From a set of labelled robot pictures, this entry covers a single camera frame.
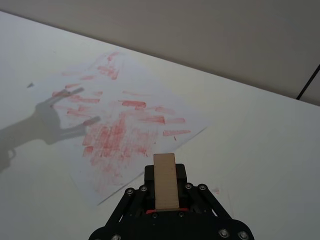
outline paper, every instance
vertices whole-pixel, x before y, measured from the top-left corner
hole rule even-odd
[[[50,97],[61,99],[39,111],[53,137],[56,114],[62,129],[86,126],[83,136],[56,147],[77,187],[94,204],[152,165],[154,153],[174,152],[207,126],[197,111],[117,51],[38,84],[37,102]]]

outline white tabletop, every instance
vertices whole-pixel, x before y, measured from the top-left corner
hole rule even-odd
[[[36,88],[47,76],[115,48],[2,12],[0,31],[0,129],[33,114],[31,82]],[[121,50],[211,120],[210,127],[175,152],[189,182],[217,192],[255,239],[318,238],[319,107]],[[42,123],[29,119],[6,139],[17,145],[15,153],[0,159],[0,239],[87,239],[106,223],[124,189],[89,206],[55,145],[34,139]],[[130,186],[143,183],[140,176]]]

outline red crayon marks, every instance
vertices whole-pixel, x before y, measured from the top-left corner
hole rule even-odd
[[[169,118],[165,121],[166,124],[185,124],[186,120],[183,117]]]
[[[64,88],[70,89],[70,88],[73,88],[73,87],[76,87],[76,86],[79,86],[79,85],[80,85],[80,83],[74,83],[74,84],[66,85]]]
[[[94,91],[92,94],[97,97],[100,97],[103,93],[104,93],[103,91]]]
[[[97,104],[100,102],[99,98],[83,98],[79,95],[71,95],[68,100],[72,103],[87,103],[87,104]]]
[[[143,123],[150,123],[150,124],[159,124],[159,125],[165,125],[165,118],[162,115],[156,115],[156,116],[146,116],[143,118],[140,118],[139,121]]]
[[[94,75],[88,75],[88,76],[83,76],[80,78],[80,80],[92,80],[94,79],[95,76]]]
[[[115,58],[117,55],[119,55],[119,54],[120,54],[120,52],[118,52],[118,51],[115,51],[115,52],[111,53],[111,54],[107,57],[108,61],[110,62],[110,61],[114,60],[114,58]]]
[[[190,130],[164,130],[163,131],[163,136],[174,136],[174,135],[179,135],[179,134],[188,134],[191,133]]]
[[[220,194],[220,189],[218,187],[212,189],[215,194]]]
[[[151,96],[151,94],[139,94],[132,91],[122,91],[122,93],[132,95],[132,96]]]
[[[119,100],[119,102],[122,102],[122,106],[135,107],[135,109],[143,109],[147,106],[147,104],[144,101]]]
[[[82,156],[83,156],[83,157],[90,156],[90,155],[92,154],[93,150],[94,150],[94,147],[93,147],[93,146],[86,146],[86,147],[84,148],[84,150],[83,150]]]
[[[162,106],[156,107],[155,111],[158,113],[169,114],[169,115],[175,115],[176,113],[175,110],[171,108],[162,107]]]
[[[156,139],[154,129],[135,127],[130,115],[122,112],[113,123],[95,124],[85,136],[83,145],[93,146],[93,166],[105,160],[129,161],[132,155],[147,157]]]
[[[114,66],[98,66],[97,68],[99,70],[99,73],[102,75],[107,75],[112,80],[116,80],[118,77],[119,70],[116,69]]]
[[[91,110],[91,106],[84,106],[84,105],[79,105],[78,111],[79,112],[84,112],[84,111],[89,111]]]
[[[116,66],[116,60],[119,52],[113,52],[107,57],[107,64],[100,65],[97,67],[99,73],[102,75],[107,75],[112,80],[116,80],[119,74],[119,67]]]

